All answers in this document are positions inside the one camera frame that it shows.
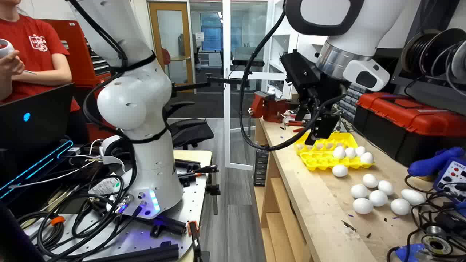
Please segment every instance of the red toolbox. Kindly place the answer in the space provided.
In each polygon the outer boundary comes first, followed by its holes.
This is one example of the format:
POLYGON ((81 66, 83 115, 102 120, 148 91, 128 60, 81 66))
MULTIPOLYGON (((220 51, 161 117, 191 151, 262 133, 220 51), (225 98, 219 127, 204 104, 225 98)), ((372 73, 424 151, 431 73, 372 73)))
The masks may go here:
POLYGON ((363 94, 353 125, 405 166, 431 158, 441 149, 466 144, 466 117, 403 95, 363 94))

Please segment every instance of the red t-shirt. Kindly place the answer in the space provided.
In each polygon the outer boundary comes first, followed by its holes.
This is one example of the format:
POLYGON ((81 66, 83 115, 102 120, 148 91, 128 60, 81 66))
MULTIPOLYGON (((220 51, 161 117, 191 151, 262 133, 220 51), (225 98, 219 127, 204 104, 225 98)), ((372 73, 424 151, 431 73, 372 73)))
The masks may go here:
MULTIPOLYGON (((20 15, 17 22, 0 19, 0 38, 9 41, 20 52, 26 70, 54 70, 52 54, 69 55, 53 27, 41 20, 20 15)), ((13 93, 4 102, 33 96, 53 87, 13 81, 13 93)), ((70 111, 80 107, 73 98, 70 111)))

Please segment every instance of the wooden door frame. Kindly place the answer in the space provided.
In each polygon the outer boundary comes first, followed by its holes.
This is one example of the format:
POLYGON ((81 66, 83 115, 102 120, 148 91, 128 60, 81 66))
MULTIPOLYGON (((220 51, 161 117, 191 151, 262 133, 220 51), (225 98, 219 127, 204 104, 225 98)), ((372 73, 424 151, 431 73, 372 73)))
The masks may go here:
POLYGON ((149 22, 152 27, 152 38, 154 41, 154 48, 156 50, 157 60, 162 66, 163 70, 165 70, 165 66, 163 63, 163 55, 162 55, 162 41, 160 39, 160 29, 158 24, 158 10, 168 10, 168 11, 181 11, 182 19, 183 19, 183 34, 184 34, 184 43, 185 43, 185 56, 187 57, 186 61, 186 71, 188 76, 188 83, 194 83, 194 74, 193 74, 193 55, 192 53, 192 37, 191 37, 191 23, 190 17, 191 14, 189 13, 189 6, 188 2, 184 1, 147 1, 147 9, 149 11, 149 22))

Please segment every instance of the egg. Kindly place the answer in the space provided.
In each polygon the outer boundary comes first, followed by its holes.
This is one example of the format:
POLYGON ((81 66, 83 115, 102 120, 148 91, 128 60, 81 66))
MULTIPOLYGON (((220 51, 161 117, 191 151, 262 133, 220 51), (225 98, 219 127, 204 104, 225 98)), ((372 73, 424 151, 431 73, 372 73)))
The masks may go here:
POLYGON ((335 150, 333 150, 333 157, 336 159, 343 159, 345 155, 345 149, 342 146, 337 146, 335 150))
POLYGON ((361 157, 364 153, 366 153, 366 148, 363 146, 358 146, 355 151, 356 151, 356 155, 358 157, 361 157))
POLYGON ((358 198, 365 198, 367 196, 367 188, 364 185, 354 185, 351 188, 351 195, 358 199, 358 198))
POLYGON ((363 176, 363 184, 367 188, 376 188, 378 185, 378 180, 373 174, 365 174, 363 176))
POLYGON ((411 210, 411 205, 407 200, 397 198, 391 202, 390 208, 397 215, 407 215, 411 210))
POLYGON ((375 207, 381 207, 388 202, 388 196, 384 192, 376 190, 370 193, 369 200, 375 207))
POLYGON ((380 181, 377 189, 384 192, 387 196, 393 195, 393 186, 388 181, 385 181, 385 180, 380 181))
POLYGON ((354 148, 352 147, 348 147, 347 149, 345 149, 345 154, 347 158, 353 159, 356 157, 356 150, 354 150, 354 148))
POLYGON ((374 205, 368 199, 358 198, 353 202, 353 209, 359 214, 369 214, 374 209, 374 205))
POLYGON ((412 206, 417 206, 425 202, 424 195, 412 189, 401 190, 401 196, 405 200, 407 200, 412 206))
POLYGON ((336 165, 332 168, 332 172, 336 177, 342 178, 348 174, 348 168, 344 165, 336 165))
POLYGON ((366 164, 373 164, 374 163, 374 156, 371 153, 366 152, 366 153, 361 155, 361 162, 366 163, 366 164))

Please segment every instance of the egg carton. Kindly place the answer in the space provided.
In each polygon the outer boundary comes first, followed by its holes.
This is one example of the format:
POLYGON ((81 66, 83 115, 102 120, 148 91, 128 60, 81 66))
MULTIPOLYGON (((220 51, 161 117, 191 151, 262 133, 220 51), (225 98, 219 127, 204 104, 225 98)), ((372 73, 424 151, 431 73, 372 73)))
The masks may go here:
POLYGON ((356 140, 350 133, 333 132, 328 139, 319 139, 314 145, 304 144, 308 136, 309 133, 306 133, 295 142, 294 147, 297 155, 304 152, 330 152, 332 154, 337 146, 357 148, 356 140))
POLYGON ((362 163, 359 157, 353 159, 336 159, 333 157, 331 152, 303 152, 300 153, 299 156, 306 168, 311 171, 314 171, 316 168, 325 170, 327 168, 333 168, 336 165, 344 165, 354 169, 358 169, 360 167, 369 168, 374 165, 374 163, 362 163))

